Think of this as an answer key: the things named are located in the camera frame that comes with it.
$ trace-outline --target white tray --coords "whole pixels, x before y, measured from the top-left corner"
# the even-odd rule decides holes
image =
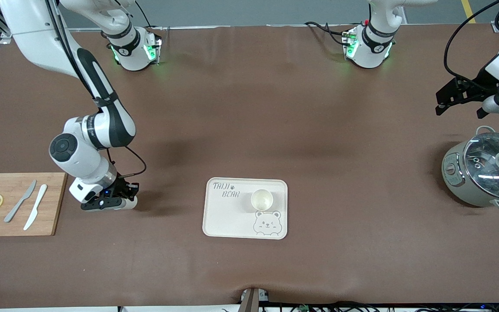
[[[273,205],[257,211],[251,195],[265,189]],[[205,235],[283,239],[288,232],[288,186],[282,180],[211,178],[205,192]]]

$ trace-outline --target cup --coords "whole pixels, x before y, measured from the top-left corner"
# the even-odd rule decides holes
[[[258,211],[266,211],[273,205],[273,194],[265,189],[256,190],[251,195],[251,205]]]

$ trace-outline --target green led light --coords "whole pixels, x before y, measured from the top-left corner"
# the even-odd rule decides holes
[[[111,51],[113,51],[113,55],[115,55],[115,61],[120,62],[119,57],[117,56],[117,52],[115,51],[115,48],[113,48],[113,46],[111,46]]]
[[[155,59],[155,49],[152,48],[151,46],[144,45],[147,58],[150,59],[150,61],[153,61]]]
[[[390,48],[392,47],[392,42],[388,45],[388,48],[386,48],[386,54],[384,55],[384,58],[388,57],[388,54],[390,53]]]
[[[354,42],[352,42],[352,44],[348,47],[347,56],[349,58],[354,57],[355,51],[357,51],[358,47],[359,47],[359,42],[357,40],[354,40]]]

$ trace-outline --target brown table surface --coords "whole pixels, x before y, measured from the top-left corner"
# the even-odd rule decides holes
[[[0,237],[0,308],[228,304],[250,286],[278,302],[499,302],[499,211],[458,202],[439,173],[477,126],[499,130],[479,103],[435,115],[455,27],[403,26],[372,70],[304,27],[172,30],[161,65],[139,72],[75,33],[136,122],[139,204],[85,213],[67,192],[54,237]],[[469,25],[450,65],[474,77],[498,49]],[[59,170],[50,141],[93,112],[77,79],[0,47],[0,172]],[[214,176],[284,180],[285,239],[205,236]]]

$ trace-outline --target white knife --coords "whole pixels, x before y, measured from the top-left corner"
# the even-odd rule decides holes
[[[30,213],[30,217],[28,217],[28,221],[26,221],[26,225],[24,225],[24,231],[28,230],[30,225],[32,225],[32,223],[38,216],[38,206],[40,204],[40,201],[42,201],[45,190],[47,190],[47,184],[42,184],[42,186],[40,186],[40,191],[38,191],[38,197],[36,198],[36,202],[34,203],[34,207],[32,208],[32,212]]]

